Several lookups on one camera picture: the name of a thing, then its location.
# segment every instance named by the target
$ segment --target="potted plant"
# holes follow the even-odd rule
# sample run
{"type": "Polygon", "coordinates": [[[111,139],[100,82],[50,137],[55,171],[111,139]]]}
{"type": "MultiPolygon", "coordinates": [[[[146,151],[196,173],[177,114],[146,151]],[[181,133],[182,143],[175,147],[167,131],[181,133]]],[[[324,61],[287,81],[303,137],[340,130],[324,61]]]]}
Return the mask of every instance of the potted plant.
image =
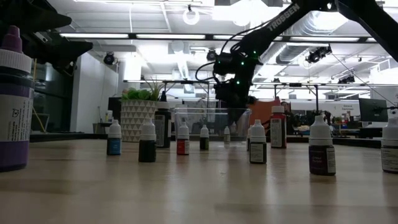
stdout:
{"type": "Polygon", "coordinates": [[[156,102],[162,86],[156,82],[146,82],[150,91],[130,88],[122,94],[121,128],[122,141],[139,142],[141,124],[145,118],[154,118],[156,102]]]}

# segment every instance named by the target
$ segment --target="white cap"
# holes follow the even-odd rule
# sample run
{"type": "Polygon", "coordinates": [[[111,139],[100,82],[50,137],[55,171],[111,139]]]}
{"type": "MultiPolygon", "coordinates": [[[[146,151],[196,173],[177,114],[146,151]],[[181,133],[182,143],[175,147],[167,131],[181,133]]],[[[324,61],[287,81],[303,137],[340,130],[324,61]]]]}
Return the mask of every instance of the white cap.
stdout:
{"type": "Polygon", "coordinates": [[[225,127],[225,129],[224,129],[224,134],[230,134],[230,133],[229,133],[229,127],[228,127],[228,126],[225,127]]]}
{"type": "Polygon", "coordinates": [[[116,119],[112,121],[109,127],[108,138],[122,138],[122,129],[116,119]]]}
{"type": "Polygon", "coordinates": [[[315,121],[310,127],[310,145],[331,146],[330,128],[323,120],[323,115],[315,116],[315,121]]]}
{"type": "Polygon", "coordinates": [[[140,140],[156,140],[155,125],[152,123],[152,118],[146,118],[141,125],[140,140]]]}
{"type": "Polygon", "coordinates": [[[170,109],[169,102],[158,101],[156,103],[157,103],[157,109],[170,109]]]}
{"type": "Polygon", "coordinates": [[[251,135],[251,127],[253,127],[253,125],[250,125],[249,129],[248,129],[248,135],[246,136],[247,138],[250,138],[251,135]]]}
{"type": "Polygon", "coordinates": [[[189,139],[189,130],[186,122],[183,122],[178,128],[178,139],[189,139]]]}
{"type": "Polygon", "coordinates": [[[271,113],[285,113],[285,108],[283,106],[273,106],[271,113]]]}
{"type": "Polygon", "coordinates": [[[200,137],[201,138],[208,138],[209,137],[209,129],[207,129],[206,125],[204,124],[200,130],[200,137]]]}
{"type": "Polygon", "coordinates": [[[266,130],[261,124],[261,120],[257,119],[254,125],[250,129],[250,141],[251,142],[265,142],[266,141],[266,130]]]}
{"type": "Polygon", "coordinates": [[[388,124],[383,128],[383,146],[398,146],[398,118],[389,118],[388,124]]]}

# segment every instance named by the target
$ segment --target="desk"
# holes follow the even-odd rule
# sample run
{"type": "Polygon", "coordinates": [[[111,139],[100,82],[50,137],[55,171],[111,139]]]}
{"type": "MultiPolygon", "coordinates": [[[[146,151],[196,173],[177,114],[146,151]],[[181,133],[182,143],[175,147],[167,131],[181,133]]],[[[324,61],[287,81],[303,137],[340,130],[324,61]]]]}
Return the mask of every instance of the desk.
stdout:
{"type": "Polygon", "coordinates": [[[398,175],[380,150],[336,147],[336,177],[310,175],[308,144],[248,162],[245,143],[211,142],[189,156],[137,144],[107,157],[105,140],[32,143],[24,170],[0,173],[0,223],[397,223],[398,175]]]}

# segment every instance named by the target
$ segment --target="ceiling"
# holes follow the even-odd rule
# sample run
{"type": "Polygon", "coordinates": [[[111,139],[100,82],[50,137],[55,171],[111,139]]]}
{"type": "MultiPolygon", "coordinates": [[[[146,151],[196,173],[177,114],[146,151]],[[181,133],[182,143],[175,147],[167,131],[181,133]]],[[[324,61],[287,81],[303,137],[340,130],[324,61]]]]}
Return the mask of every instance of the ceiling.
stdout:
{"type": "MultiPolygon", "coordinates": [[[[183,13],[186,6],[171,6],[167,4],[105,4],[102,2],[75,2],[74,0],[47,0],[58,13],[70,16],[73,19],[71,26],[62,27],[60,32],[134,32],[134,33],[193,33],[193,34],[235,34],[249,28],[237,26],[234,21],[213,20],[216,13],[219,13],[220,6],[213,7],[214,2],[207,2],[206,6],[194,7],[199,11],[200,19],[195,25],[188,25],[183,20],[183,13]]],[[[268,20],[280,12],[275,7],[261,8],[264,10],[262,17],[257,20],[268,20]]],[[[386,11],[398,20],[397,8],[388,7],[386,11]]],[[[337,28],[331,35],[345,36],[369,36],[369,34],[357,23],[348,21],[337,28]]],[[[184,41],[189,46],[214,48],[220,51],[223,42],[220,41],[184,41]]],[[[93,40],[96,53],[102,57],[106,51],[114,46],[122,46],[129,49],[131,45],[137,47],[144,64],[142,74],[146,77],[156,74],[171,74],[178,69],[178,57],[169,54],[168,40],[93,40]]],[[[368,68],[385,61],[389,57],[387,52],[378,44],[331,44],[334,55],[341,60],[329,55],[314,66],[305,68],[301,63],[295,62],[286,66],[283,70],[285,82],[307,82],[325,81],[336,76],[348,68],[354,68],[358,75],[366,78],[369,75],[368,68]]],[[[129,52],[115,52],[115,55],[123,58],[129,52]]],[[[186,56],[189,70],[196,70],[200,65],[206,63],[206,53],[196,53],[186,56]]],[[[281,77],[280,73],[271,74],[271,77],[281,77]]],[[[270,77],[267,72],[262,72],[256,78],[270,77]]]]}

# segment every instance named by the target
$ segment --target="robotic arm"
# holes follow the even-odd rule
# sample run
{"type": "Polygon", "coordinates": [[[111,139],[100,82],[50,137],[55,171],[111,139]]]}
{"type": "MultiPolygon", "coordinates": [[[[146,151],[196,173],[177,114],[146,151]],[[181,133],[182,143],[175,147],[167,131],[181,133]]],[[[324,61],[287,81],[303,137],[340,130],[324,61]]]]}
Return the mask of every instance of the robotic arm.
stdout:
{"type": "MultiPolygon", "coordinates": [[[[384,12],[375,0],[293,0],[293,3],[264,27],[243,37],[232,46],[230,53],[221,52],[213,67],[219,75],[235,74],[227,82],[214,85],[216,99],[225,101],[228,108],[246,108],[250,102],[249,89],[258,58],[272,41],[310,11],[340,12],[343,16],[361,24],[377,42],[398,61],[398,41],[391,32],[398,24],[384,12]]],[[[230,114],[230,120],[238,120],[240,114],[230,114]]]]}

